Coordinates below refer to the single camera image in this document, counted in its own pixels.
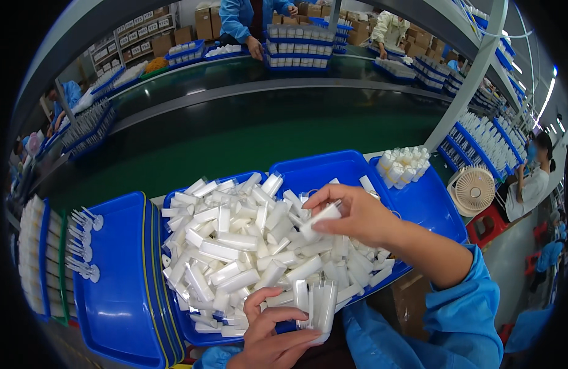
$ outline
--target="worker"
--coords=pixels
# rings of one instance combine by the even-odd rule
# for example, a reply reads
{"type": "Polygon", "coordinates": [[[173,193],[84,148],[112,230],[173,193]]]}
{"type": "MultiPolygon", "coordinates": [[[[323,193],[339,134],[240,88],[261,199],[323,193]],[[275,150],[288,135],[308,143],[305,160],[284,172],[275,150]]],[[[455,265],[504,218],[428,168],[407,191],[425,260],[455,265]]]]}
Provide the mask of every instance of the worker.
{"type": "MultiPolygon", "coordinates": [[[[65,95],[65,100],[70,109],[75,107],[77,101],[81,99],[81,87],[75,81],[63,82],[61,83],[63,89],[63,94],[65,95]]],[[[50,122],[50,127],[46,132],[46,137],[52,137],[54,132],[59,130],[59,126],[65,117],[65,111],[59,103],[59,95],[54,85],[51,85],[48,90],[46,90],[46,96],[50,101],[54,103],[54,118],[50,122]]]]}
{"type": "Polygon", "coordinates": [[[211,347],[194,369],[239,369],[249,363],[255,368],[499,367],[503,356],[495,331],[499,287],[491,280],[480,249],[400,220],[361,187],[327,184],[303,208],[315,215],[337,199],[342,201],[342,217],[319,221],[313,229],[384,248],[429,278],[432,292],[426,295],[428,311],[423,317],[429,342],[402,336],[362,300],[344,307],[334,319],[329,339],[322,347],[311,348],[315,345],[310,342],[321,332],[303,329],[276,334],[277,322],[306,321],[308,314],[290,306],[262,312],[260,304],[282,292],[280,287],[264,287],[245,301],[249,328],[244,346],[211,347]],[[342,320],[341,336],[335,331],[338,319],[342,320]]]}
{"type": "Polygon", "coordinates": [[[524,164],[518,166],[517,181],[510,176],[506,183],[499,186],[497,193],[505,200],[505,208],[497,205],[499,215],[504,222],[510,223],[523,217],[544,200],[548,190],[549,174],[556,169],[553,160],[553,143],[550,137],[542,132],[536,136],[528,148],[528,156],[524,164]],[[536,160],[540,163],[524,178],[527,162],[536,160]]]}
{"type": "Polygon", "coordinates": [[[372,42],[377,42],[380,48],[380,58],[386,59],[384,45],[391,45],[405,50],[405,32],[411,23],[393,13],[383,11],[378,15],[376,26],[372,30],[372,42]]]}
{"type": "Polygon", "coordinates": [[[458,60],[450,60],[448,66],[453,70],[459,72],[460,69],[465,65],[466,58],[462,55],[458,55],[458,60]]]}
{"type": "Polygon", "coordinates": [[[246,44],[254,59],[263,60],[263,30],[272,23],[273,12],[295,18],[298,8],[287,0],[222,0],[220,44],[246,44]]]}
{"type": "Polygon", "coordinates": [[[546,270],[550,266],[558,264],[558,257],[561,252],[568,252],[567,234],[563,232],[560,236],[559,240],[546,244],[542,249],[538,261],[536,261],[536,273],[530,286],[530,292],[536,292],[538,286],[546,280],[546,270]]]}

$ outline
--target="white shirt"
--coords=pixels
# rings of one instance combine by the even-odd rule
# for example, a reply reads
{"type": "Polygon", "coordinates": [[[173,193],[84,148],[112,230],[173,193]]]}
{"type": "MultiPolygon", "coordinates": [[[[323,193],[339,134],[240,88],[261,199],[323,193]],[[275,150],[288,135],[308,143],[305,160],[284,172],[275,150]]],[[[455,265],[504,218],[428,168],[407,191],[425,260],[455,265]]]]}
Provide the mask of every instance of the white shirt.
{"type": "Polygon", "coordinates": [[[507,200],[505,201],[505,212],[509,221],[523,217],[544,199],[546,188],[548,187],[548,173],[540,168],[536,168],[524,179],[522,188],[523,203],[518,203],[518,183],[509,186],[507,200]]]}

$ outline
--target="woman's hair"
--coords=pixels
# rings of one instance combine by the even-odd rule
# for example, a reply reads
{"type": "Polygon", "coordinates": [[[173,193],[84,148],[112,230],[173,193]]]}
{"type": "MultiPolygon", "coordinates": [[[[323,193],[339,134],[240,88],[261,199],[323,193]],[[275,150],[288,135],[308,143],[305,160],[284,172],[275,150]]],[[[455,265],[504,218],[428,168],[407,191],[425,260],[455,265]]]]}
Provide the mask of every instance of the woman's hair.
{"type": "Polygon", "coordinates": [[[550,141],[548,134],[540,132],[532,142],[538,145],[540,149],[546,149],[546,158],[550,160],[550,172],[554,172],[557,169],[557,165],[553,160],[553,143],[550,141]]]}

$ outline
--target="right hand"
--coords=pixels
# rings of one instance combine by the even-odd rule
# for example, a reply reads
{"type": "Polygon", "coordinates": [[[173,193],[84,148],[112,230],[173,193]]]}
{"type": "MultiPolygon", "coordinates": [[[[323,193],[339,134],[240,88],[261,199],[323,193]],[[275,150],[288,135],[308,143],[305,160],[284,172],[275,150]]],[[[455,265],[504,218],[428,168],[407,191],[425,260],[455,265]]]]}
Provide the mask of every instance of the right hand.
{"type": "Polygon", "coordinates": [[[296,361],[314,344],[310,342],[321,335],[313,329],[276,334],[277,322],[290,319],[306,321],[309,316],[296,307],[269,307],[261,312],[259,304],[266,297],[278,296],[282,292],[279,287],[264,287],[245,300],[243,311],[247,315],[249,328],[243,339],[245,346],[242,352],[232,357],[227,369],[244,369],[254,363],[258,368],[292,368],[296,361]]]}
{"type": "Polygon", "coordinates": [[[341,199],[341,218],[322,220],[313,225],[317,232],[343,234],[353,237],[369,247],[387,250],[401,243],[404,236],[403,221],[391,213],[380,201],[362,187],[327,184],[302,206],[319,214],[328,204],[341,199]]]}
{"type": "Polygon", "coordinates": [[[245,40],[245,43],[247,44],[247,48],[249,48],[249,52],[251,53],[251,57],[262,62],[263,61],[263,47],[262,47],[261,42],[259,42],[258,39],[255,38],[254,36],[247,36],[247,40],[245,40]]]}

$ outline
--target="beige jacket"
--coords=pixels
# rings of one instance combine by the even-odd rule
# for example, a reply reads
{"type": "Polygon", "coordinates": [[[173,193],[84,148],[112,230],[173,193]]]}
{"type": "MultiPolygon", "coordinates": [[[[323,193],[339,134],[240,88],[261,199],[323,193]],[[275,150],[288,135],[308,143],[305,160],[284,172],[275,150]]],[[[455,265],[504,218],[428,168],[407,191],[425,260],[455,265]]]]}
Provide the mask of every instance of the beige jacket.
{"type": "Polygon", "coordinates": [[[405,38],[405,32],[411,25],[406,19],[398,21],[398,16],[387,11],[378,15],[377,23],[372,30],[372,41],[398,46],[399,41],[405,38]]]}

